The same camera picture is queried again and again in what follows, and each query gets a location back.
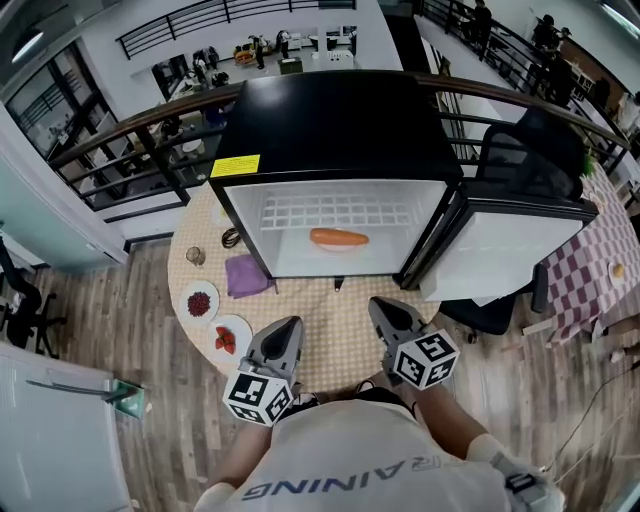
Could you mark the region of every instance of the purple cloth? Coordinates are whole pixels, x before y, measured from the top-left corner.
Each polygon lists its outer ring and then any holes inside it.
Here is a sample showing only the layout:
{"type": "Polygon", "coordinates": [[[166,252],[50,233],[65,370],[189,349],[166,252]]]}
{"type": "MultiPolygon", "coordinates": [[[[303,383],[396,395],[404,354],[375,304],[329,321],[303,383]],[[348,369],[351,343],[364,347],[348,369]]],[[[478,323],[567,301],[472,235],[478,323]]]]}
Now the purple cloth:
{"type": "Polygon", "coordinates": [[[262,293],[273,286],[251,254],[234,256],[224,262],[227,271],[227,294],[234,299],[262,293]]]}

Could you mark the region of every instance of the checkered tablecloth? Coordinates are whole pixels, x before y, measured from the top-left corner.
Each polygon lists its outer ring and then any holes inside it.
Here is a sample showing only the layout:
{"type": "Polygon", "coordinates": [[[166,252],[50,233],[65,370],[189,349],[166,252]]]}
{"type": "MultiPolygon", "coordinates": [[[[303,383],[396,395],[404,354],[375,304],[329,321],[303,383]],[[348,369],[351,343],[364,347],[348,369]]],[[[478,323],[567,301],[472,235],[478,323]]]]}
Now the checkered tablecloth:
{"type": "MultiPolygon", "coordinates": [[[[425,303],[419,292],[405,292],[390,277],[347,278],[340,292],[333,279],[286,279],[278,281],[279,294],[271,288],[259,295],[232,299],[227,296],[224,261],[247,253],[244,244],[224,249],[220,243],[226,228],[216,227],[221,206],[209,184],[205,183],[187,207],[182,224],[171,241],[169,254],[169,291],[174,310],[184,288],[194,280],[213,283],[220,293],[218,316],[243,317],[256,333],[270,323],[291,315],[300,316],[305,325],[306,342],[297,378],[308,391],[338,390],[354,386],[381,370],[384,352],[377,339],[367,310],[369,298],[381,295],[416,307],[426,322],[438,312],[439,302],[425,303]],[[187,262],[192,246],[203,248],[206,261],[202,268],[187,262]]],[[[223,374],[235,366],[216,361],[213,343],[206,327],[182,323],[189,339],[223,374]]]]}
{"type": "Polygon", "coordinates": [[[616,304],[640,281],[640,243],[624,206],[604,171],[582,180],[583,197],[592,191],[604,197],[600,214],[580,233],[549,256],[549,302],[555,309],[553,340],[564,342],[616,304]],[[609,278],[610,263],[625,267],[623,284],[609,278]]]}

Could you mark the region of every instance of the office chair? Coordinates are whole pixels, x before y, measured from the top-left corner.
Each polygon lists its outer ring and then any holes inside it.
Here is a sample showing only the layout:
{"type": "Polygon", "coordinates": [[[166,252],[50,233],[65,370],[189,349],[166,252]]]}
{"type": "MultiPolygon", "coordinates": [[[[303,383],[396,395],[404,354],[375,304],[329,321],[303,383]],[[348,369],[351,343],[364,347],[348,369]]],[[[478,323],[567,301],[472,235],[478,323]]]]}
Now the office chair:
{"type": "Polygon", "coordinates": [[[515,194],[578,200],[584,165],[580,136],[561,119],[530,108],[515,125],[485,132],[476,179],[515,194]]]}
{"type": "Polygon", "coordinates": [[[451,318],[451,320],[471,327],[473,333],[469,335],[468,342],[475,343],[478,338],[476,331],[495,334],[496,336],[501,336],[507,332],[518,295],[532,293],[531,310],[536,313],[543,313],[548,304],[548,288],[547,268],[538,263],[533,269],[531,282],[511,295],[496,299],[482,307],[471,299],[447,300],[442,302],[439,311],[451,318]]]}
{"type": "Polygon", "coordinates": [[[4,269],[4,275],[9,283],[9,286],[18,293],[21,293],[24,298],[20,302],[18,311],[12,313],[9,306],[4,306],[2,320],[0,321],[0,331],[7,326],[7,338],[12,345],[19,348],[25,348],[29,337],[33,335],[33,329],[36,329],[36,353],[44,354],[44,351],[40,349],[40,344],[44,344],[44,347],[53,359],[59,359],[58,354],[54,354],[49,345],[49,338],[47,337],[47,328],[55,324],[64,325],[67,323],[67,319],[64,317],[52,318],[47,320],[47,313],[49,311],[49,304],[56,298],[54,293],[47,296],[47,300],[42,308],[42,313],[38,314],[38,309],[42,305],[42,296],[38,289],[32,284],[24,280],[18,270],[13,266],[9,251],[4,245],[2,237],[0,237],[0,266],[4,269]]]}

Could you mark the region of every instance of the round table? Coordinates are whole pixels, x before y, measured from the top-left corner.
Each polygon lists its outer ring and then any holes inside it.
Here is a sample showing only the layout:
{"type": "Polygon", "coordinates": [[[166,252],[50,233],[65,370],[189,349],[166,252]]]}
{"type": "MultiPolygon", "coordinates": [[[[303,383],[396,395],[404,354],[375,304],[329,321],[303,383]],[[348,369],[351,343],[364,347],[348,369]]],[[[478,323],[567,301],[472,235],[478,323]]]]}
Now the round table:
{"type": "Polygon", "coordinates": [[[182,145],[182,151],[187,157],[193,159],[198,158],[205,152],[204,142],[202,139],[196,139],[189,142],[185,142],[182,145]]]}
{"type": "MultiPolygon", "coordinates": [[[[220,238],[228,225],[211,186],[203,184],[171,241],[168,273],[173,308],[179,310],[180,295],[189,283],[205,280],[213,283],[220,293],[218,316],[239,315],[249,322],[254,333],[280,318],[298,315],[304,321],[305,342],[296,377],[305,391],[335,391],[354,386],[381,370],[384,346],[369,319],[370,297],[381,295],[411,304],[425,322],[430,322],[438,312],[440,303],[427,303],[419,292],[400,290],[390,277],[347,277],[339,292],[334,290],[331,278],[284,279],[278,280],[278,293],[272,287],[252,297],[233,299],[227,295],[224,261],[248,250],[242,242],[233,249],[222,247],[220,238]],[[206,261],[200,268],[185,257],[187,249],[193,246],[205,250],[206,261]]],[[[187,323],[182,323],[182,327],[221,373],[229,375],[236,369],[216,362],[215,347],[207,339],[206,327],[187,323]]]]}

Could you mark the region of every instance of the fridge shelf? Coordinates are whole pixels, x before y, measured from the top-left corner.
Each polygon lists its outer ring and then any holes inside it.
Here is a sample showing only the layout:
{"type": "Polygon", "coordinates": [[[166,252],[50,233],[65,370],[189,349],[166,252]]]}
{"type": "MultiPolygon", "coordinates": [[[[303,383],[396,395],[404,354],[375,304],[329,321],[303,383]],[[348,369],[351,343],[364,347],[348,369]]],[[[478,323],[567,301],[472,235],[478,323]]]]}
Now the fridge shelf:
{"type": "Polygon", "coordinates": [[[265,194],[260,229],[411,226],[405,201],[384,184],[276,188],[265,194]]]}

